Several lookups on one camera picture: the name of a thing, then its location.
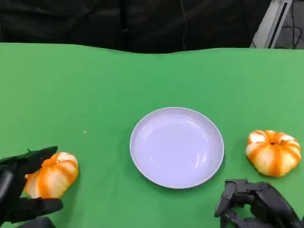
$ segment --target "black backdrop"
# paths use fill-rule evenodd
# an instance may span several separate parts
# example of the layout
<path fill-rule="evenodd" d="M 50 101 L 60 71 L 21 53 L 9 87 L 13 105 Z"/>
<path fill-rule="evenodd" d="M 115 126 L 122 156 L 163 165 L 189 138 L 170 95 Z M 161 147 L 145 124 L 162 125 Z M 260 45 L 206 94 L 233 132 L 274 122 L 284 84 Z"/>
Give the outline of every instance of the black backdrop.
<path fill-rule="evenodd" d="M 249 47 L 270 2 L 0 0 L 0 39 L 140 53 Z"/>

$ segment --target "green tablecloth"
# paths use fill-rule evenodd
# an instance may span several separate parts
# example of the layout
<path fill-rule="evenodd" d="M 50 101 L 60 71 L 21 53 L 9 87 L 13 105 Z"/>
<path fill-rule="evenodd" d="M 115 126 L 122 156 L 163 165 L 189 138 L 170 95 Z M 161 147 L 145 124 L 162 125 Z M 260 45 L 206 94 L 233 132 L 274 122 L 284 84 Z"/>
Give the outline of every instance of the green tablecloth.
<path fill-rule="evenodd" d="M 59 228 L 216 228 L 214 210 L 229 178 L 272 183 L 302 217 L 303 162 L 283 178 L 266 178 L 245 147 L 255 129 L 284 131 L 304 145 L 303 59 L 295 50 L 145 55 L 1 44 L 0 155 L 58 145 L 78 158 L 80 176 L 63 197 L 65 208 L 50 216 Z M 225 141 L 220 170 L 194 189 L 149 182 L 129 155 L 135 124 L 167 106 L 203 113 Z"/>

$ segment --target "pumpkin rib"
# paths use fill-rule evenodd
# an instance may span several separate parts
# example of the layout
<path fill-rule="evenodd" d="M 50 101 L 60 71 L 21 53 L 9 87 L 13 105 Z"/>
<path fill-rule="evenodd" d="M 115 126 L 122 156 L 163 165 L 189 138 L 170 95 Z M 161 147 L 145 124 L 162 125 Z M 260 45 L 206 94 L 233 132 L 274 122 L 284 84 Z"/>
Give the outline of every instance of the pumpkin rib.
<path fill-rule="evenodd" d="M 291 148 L 286 147 L 286 146 L 284 146 L 283 148 L 284 148 L 284 151 L 289 152 L 290 155 L 296 160 L 296 164 L 298 164 L 300 162 L 301 157 L 299 157 L 299 155 L 296 152 L 294 152 L 294 150 L 292 150 Z"/>
<path fill-rule="evenodd" d="M 66 167 L 62 166 L 61 164 L 58 164 L 56 166 L 56 169 L 59 170 L 68 179 L 69 182 L 74 181 L 74 175 L 70 173 L 70 171 Z"/>
<path fill-rule="evenodd" d="M 46 169 L 41 169 L 39 175 L 37 176 L 36 188 L 38 188 L 38 194 L 43 198 L 50 198 L 50 192 L 48 190 L 48 179 L 45 178 L 48 174 L 49 167 Z"/>
<path fill-rule="evenodd" d="M 275 153 L 271 163 L 271 175 L 274 177 L 280 176 L 282 166 L 282 151 L 278 145 L 272 146 L 272 150 Z"/>
<path fill-rule="evenodd" d="M 267 144 L 265 142 L 262 142 L 259 146 L 257 146 L 249 155 L 248 158 L 252 162 L 257 158 L 257 156 L 260 154 L 261 150 L 266 147 Z"/>

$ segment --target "small pumpkin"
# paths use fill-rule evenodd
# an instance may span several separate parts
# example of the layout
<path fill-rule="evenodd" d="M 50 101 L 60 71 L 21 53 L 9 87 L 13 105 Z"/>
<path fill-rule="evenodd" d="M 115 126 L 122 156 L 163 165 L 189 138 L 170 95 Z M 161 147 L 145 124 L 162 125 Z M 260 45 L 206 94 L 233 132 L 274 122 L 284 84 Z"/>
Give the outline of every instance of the small pumpkin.
<path fill-rule="evenodd" d="M 282 177 L 299 164 L 301 148 L 288 134 L 256 130 L 248 137 L 246 155 L 258 172 Z"/>
<path fill-rule="evenodd" d="M 78 162 L 74 155 L 66 152 L 55 153 L 46 159 L 41 169 L 27 174 L 24 191 L 31 198 L 59 198 L 75 181 L 78 175 Z"/>

